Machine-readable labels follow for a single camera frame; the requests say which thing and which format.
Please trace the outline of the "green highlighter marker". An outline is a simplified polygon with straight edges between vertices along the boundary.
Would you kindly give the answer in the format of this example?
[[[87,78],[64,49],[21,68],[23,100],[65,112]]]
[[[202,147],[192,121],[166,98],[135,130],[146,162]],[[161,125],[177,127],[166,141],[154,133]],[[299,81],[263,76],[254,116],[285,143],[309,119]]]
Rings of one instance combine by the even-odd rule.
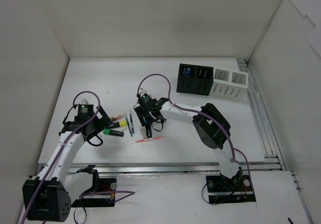
[[[116,131],[113,129],[105,129],[103,131],[104,135],[109,135],[109,136],[117,136],[117,137],[123,137],[124,136],[124,132],[122,131]]]

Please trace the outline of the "orange pencil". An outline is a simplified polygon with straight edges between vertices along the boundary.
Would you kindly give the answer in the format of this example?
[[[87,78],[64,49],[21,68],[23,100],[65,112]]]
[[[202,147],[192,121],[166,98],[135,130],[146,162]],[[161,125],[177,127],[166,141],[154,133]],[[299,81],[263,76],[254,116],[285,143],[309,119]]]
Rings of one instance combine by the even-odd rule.
[[[120,119],[123,119],[127,117],[127,113],[122,113],[120,115],[117,115],[117,116],[111,116],[110,119],[113,121],[113,122],[116,122],[116,121],[119,121]]]

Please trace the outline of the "red pen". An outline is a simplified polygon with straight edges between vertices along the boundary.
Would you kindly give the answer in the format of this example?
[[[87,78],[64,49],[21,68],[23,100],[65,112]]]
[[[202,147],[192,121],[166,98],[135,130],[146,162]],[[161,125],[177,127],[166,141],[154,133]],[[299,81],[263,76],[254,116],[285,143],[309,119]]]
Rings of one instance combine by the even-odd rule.
[[[156,140],[160,140],[163,137],[153,137],[153,138],[146,138],[146,139],[141,139],[141,140],[137,140],[135,141],[135,143],[143,143],[143,142],[149,142],[149,141],[156,141]]]

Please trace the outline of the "yellow highlighter marker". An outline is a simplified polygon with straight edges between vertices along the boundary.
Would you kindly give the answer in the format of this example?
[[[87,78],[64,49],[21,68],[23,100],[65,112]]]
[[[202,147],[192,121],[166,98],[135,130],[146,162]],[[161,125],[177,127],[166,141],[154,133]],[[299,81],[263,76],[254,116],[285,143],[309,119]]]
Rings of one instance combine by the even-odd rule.
[[[118,122],[114,122],[112,123],[110,126],[108,126],[108,129],[115,129],[115,128],[123,128],[127,126],[127,122],[126,121],[118,121]]]

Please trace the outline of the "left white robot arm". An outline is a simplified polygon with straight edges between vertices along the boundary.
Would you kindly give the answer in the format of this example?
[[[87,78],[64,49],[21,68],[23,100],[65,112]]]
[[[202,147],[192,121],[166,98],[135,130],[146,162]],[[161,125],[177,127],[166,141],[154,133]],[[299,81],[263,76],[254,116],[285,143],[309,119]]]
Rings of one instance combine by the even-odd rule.
[[[101,106],[96,110],[91,104],[74,105],[78,110],[74,120],[63,120],[60,139],[49,162],[35,177],[25,181],[22,187],[25,213],[21,223],[26,220],[64,222],[72,203],[87,191],[96,193],[100,180],[92,169],[83,168],[72,177],[76,186],[66,184],[66,178],[73,160],[84,145],[98,137],[106,127],[112,124],[111,119]]]

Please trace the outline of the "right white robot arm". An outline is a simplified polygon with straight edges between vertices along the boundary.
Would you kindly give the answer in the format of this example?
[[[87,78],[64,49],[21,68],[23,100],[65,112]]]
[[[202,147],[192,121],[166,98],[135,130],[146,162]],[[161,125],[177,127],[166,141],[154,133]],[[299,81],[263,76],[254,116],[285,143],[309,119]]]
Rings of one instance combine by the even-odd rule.
[[[151,98],[147,93],[137,94],[134,111],[145,128],[147,137],[151,136],[153,123],[162,126],[167,120],[176,120],[192,124],[201,142],[214,150],[220,166],[223,186],[231,192],[242,185],[243,171],[237,163],[235,149],[230,138],[230,124],[211,103],[204,106],[177,105],[169,98],[159,100]]]

